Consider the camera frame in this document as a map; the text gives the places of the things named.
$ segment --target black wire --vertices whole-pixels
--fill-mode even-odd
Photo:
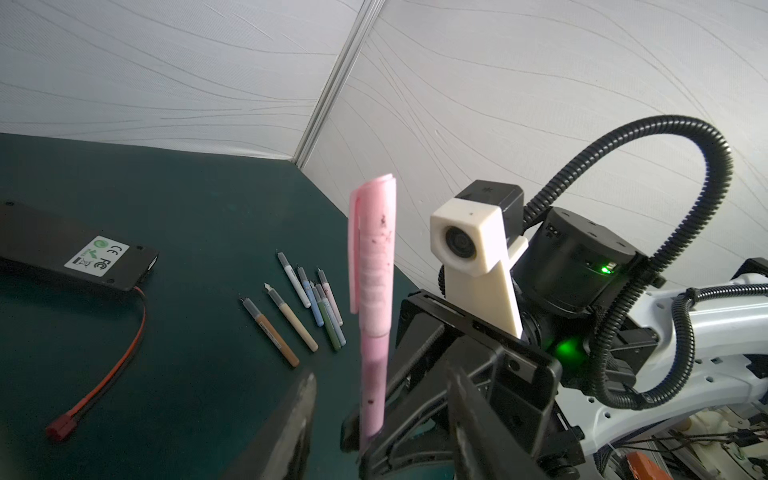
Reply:
[[[605,472],[605,468],[608,467],[608,460],[611,459],[613,454],[614,451],[611,449],[611,447],[605,445],[603,448],[597,450],[592,455],[594,460],[594,467],[598,470],[598,472],[600,472],[600,475],[603,475],[603,472]]]
[[[766,431],[768,431],[768,429],[754,429],[754,430],[747,430],[747,431],[748,432],[766,432]],[[645,439],[645,440],[630,440],[628,442],[619,442],[619,443],[613,444],[613,445],[614,445],[614,447],[618,447],[619,445],[630,445],[630,444],[633,444],[633,443],[652,442],[654,440],[680,440],[681,437],[684,440],[699,439],[700,441],[706,441],[707,439],[709,439],[711,437],[729,437],[729,436],[734,436],[737,433],[739,433],[739,432],[731,432],[731,433],[704,433],[704,434],[700,434],[700,435],[686,435],[684,433],[681,433],[680,436],[676,436],[676,437],[651,437],[651,438]]]
[[[585,393],[600,403],[617,409],[642,410],[659,406],[672,399],[685,385],[694,363],[694,335],[690,325],[674,322],[675,357],[670,373],[647,392],[613,392],[607,387],[606,370],[613,342],[629,310],[661,272],[675,261],[709,223],[723,202],[733,174],[730,147],[712,125],[697,118],[680,115],[658,115],[619,127],[597,139],[568,162],[523,208],[523,228],[543,218],[551,205],[584,172],[610,152],[638,138],[656,134],[674,134],[688,138],[701,150],[706,175],[696,203],[667,241],[647,260],[642,271],[615,297],[605,318],[590,341]]]
[[[723,440],[723,439],[712,439],[711,441],[712,442],[728,443],[728,440]],[[684,449],[685,447],[689,447],[689,446],[693,445],[694,443],[700,443],[700,442],[702,442],[702,440],[691,440],[691,441],[685,442],[684,444],[679,445],[679,446],[677,446],[677,447],[675,447],[673,449],[665,449],[665,450],[643,449],[641,447],[627,447],[627,448],[628,449],[633,449],[633,450],[642,450],[643,452],[672,453],[672,452],[675,452],[677,450]]]

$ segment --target green marker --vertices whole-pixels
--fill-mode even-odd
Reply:
[[[315,298],[319,298],[319,294],[317,293],[317,287],[312,285],[312,293],[315,295]],[[318,308],[320,308],[320,315],[323,317],[323,324],[326,326],[326,332],[328,332],[328,337],[331,339],[331,343],[333,344],[333,349],[335,351],[341,350],[341,343],[339,343],[339,337],[336,336],[336,332],[333,331],[333,325],[331,325],[331,320],[328,317],[328,311],[326,310],[326,306],[323,305],[323,303],[317,304]]]

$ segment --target table surface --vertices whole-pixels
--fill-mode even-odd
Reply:
[[[358,401],[346,217],[291,163],[0,134],[0,197],[158,248],[143,283],[147,331],[70,439],[45,426],[89,392],[136,334],[141,304],[0,275],[0,477],[216,478],[301,369],[318,379],[306,478],[356,478],[339,450]],[[326,272],[347,346],[334,353],[275,250]],[[311,353],[264,292],[271,284],[319,343]],[[414,285],[395,272],[400,301]],[[250,297],[298,355],[291,369],[238,302]],[[449,468],[398,478],[451,478]]]

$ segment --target red wire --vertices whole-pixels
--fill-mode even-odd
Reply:
[[[123,357],[118,361],[117,364],[115,364],[114,367],[112,367],[112,370],[107,374],[107,376],[104,377],[103,380],[99,382],[98,385],[95,386],[93,390],[91,390],[90,393],[88,393],[86,396],[80,400],[80,402],[77,403],[74,407],[69,409],[66,413],[66,415],[69,415],[70,417],[74,416],[77,412],[79,412],[88,402],[91,401],[100,391],[104,388],[105,385],[109,383],[109,381],[114,377],[114,374],[118,372],[120,367],[123,366],[126,359],[128,359],[132,352],[136,350],[136,345],[138,345],[139,340],[141,339],[141,334],[144,332],[144,324],[147,321],[147,304],[144,302],[144,292],[141,291],[141,289],[137,286],[134,287],[134,290],[139,292],[141,294],[141,303],[144,308],[144,315],[141,317],[141,326],[139,326],[139,331],[136,333],[136,336],[134,337],[134,341],[131,342],[131,344],[128,347],[128,350],[125,351],[125,354],[123,354]]]

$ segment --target pink highlighter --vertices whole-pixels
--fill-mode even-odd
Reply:
[[[349,309],[359,312],[362,357],[361,454],[384,425],[395,209],[396,181],[391,174],[364,183],[349,198]]]

